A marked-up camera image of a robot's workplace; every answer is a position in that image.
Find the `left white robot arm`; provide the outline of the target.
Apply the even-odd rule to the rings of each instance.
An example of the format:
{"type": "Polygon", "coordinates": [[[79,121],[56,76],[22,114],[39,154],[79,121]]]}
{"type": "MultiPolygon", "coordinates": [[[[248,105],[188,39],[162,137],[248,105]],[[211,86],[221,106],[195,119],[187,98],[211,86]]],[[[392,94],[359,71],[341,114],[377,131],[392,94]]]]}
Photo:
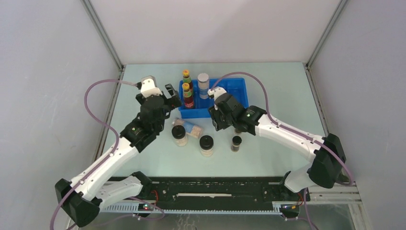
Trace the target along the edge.
{"type": "Polygon", "coordinates": [[[69,227],[72,229],[89,225],[103,208],[111,204],[134,196],[143,200],[151,195],[151,180],[142,172],[135,172],[108,186],[104,184],[126,162],[156,140],[171,111],[181,106],[181,99],[171,84],[165,86],[169,93],[166,97],[153,79],[130,85],[140,90],[136,95],[140,112],[120,133],[105,124],[115,135],[114,144],[79,175],[71,180],[60,179],[55,184],[58,206],[51,218],[50,229],[54,228],[59,209],[63,209],[74,222],[69,227]]]}

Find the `red sauce bottle green label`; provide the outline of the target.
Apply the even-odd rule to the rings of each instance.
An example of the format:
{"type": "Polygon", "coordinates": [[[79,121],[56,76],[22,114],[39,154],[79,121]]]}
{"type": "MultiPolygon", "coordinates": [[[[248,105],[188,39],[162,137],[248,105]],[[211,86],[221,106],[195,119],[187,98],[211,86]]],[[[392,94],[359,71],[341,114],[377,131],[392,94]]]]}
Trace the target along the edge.
{"type": "Polygon", "coordinates": [[[187,83],[192,88],[192,79],[190,77],[190,71],[188,69],[184,69],[183,72],[183,83],[187,83]]]}

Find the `silver lid jar front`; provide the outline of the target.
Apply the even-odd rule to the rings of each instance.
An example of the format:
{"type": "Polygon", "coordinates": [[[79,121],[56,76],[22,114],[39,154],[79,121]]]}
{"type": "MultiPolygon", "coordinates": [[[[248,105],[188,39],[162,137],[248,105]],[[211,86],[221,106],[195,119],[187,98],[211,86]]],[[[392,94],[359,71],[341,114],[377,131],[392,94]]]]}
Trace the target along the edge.
{"type": "Polygon", "coordinates": [[[196,125],[194,123],[188,122],[186,120],[180,119],[180,118],[175,118],[172,122],[173,126],[183,126],[186,134],[193,137],[193,138],[200,138],[203,133],[203,128],[199,125],[196,125]]]}

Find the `red sauce bottle yellow cap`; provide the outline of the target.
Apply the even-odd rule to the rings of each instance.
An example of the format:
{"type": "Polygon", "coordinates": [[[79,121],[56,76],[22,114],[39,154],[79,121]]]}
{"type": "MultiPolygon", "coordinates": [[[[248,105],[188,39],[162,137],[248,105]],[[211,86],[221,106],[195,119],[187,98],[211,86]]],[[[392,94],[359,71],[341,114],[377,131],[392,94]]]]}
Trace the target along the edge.
{"type": "Polygon", "coordinates": [[[183,83],[182,89],[183,89],[183,102],[185,108],[193,109],[194,108],[193,88],[189,83],[183,83]]]}

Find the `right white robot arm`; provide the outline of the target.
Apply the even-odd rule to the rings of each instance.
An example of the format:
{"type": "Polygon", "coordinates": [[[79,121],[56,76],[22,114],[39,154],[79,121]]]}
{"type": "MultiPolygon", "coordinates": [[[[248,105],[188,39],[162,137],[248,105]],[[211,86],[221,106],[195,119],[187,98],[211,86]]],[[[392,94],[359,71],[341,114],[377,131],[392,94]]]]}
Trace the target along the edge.
{"type": "Polygon", "coordinates": [[[338,182],[346,158],[336,135],[309,134],[277,121],[257,106],[245,108],[220,87],[209,90],[208,95],[214,99],[214,105],[208,111],[216,130],[234,127],[242,133],[277,141],[299,151],[308,161],[306,166],[285,174],[278,188],[282,199],[291,200],[298,192],[313,185],[330,189],[338,182]]]}

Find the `silver lid jar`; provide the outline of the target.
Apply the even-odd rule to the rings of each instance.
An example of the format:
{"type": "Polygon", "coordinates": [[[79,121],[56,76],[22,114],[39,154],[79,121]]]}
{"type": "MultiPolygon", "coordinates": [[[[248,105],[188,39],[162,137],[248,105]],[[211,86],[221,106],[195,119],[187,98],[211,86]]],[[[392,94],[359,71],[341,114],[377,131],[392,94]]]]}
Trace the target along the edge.
{"type": "Polygon", "coordinates": [[[197,80],[198,80],[198,92],[199,92],[199,97],[201,99],[207,99],[208,98],[208,94],[207,91],[209,89],[210,86],[210,78],[209,75],[207,73],[200,73],[197,76],[197,80]]]}
{"type": "Polygon", "coordinates": [[[173,126],[183,126],[186,134],[193,137],[193,138],[200,138],[203,133],[203,128],[199,125],[196,125],[194,123],[188,122],[186,120],[180,119],[180,118],[175,118],[172,122],[173,126]]]}

